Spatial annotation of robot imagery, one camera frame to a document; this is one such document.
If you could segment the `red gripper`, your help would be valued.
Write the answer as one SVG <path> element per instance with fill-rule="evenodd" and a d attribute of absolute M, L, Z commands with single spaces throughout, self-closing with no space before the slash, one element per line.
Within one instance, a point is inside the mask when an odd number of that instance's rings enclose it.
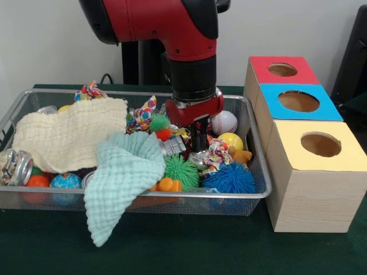
<path fill-rule="evenodd" d="M 220 93 L 211 99 L 191 102 L 189 104 L 177 100 L 167 100 L 165 110 L 172 124 L 182 128 L 190 126 L 192 151 L 205 151 L 207 148 L 208 118 L 220 113 L 224 108 L 224 97 Z M 200 135 L 195 122 L 200 120 Z"/>

